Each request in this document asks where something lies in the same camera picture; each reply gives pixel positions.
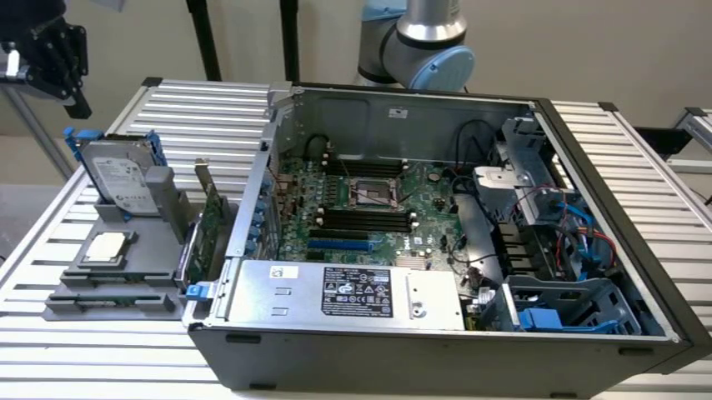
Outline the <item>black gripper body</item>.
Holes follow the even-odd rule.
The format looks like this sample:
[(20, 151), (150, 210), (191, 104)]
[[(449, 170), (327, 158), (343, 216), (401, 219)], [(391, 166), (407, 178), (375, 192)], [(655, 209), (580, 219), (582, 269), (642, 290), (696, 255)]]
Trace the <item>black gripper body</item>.
[(65, 10), (63, 0), (3, 0), (1, 43), (12, 43), (23, 57), (35, 57), (67, 31)]

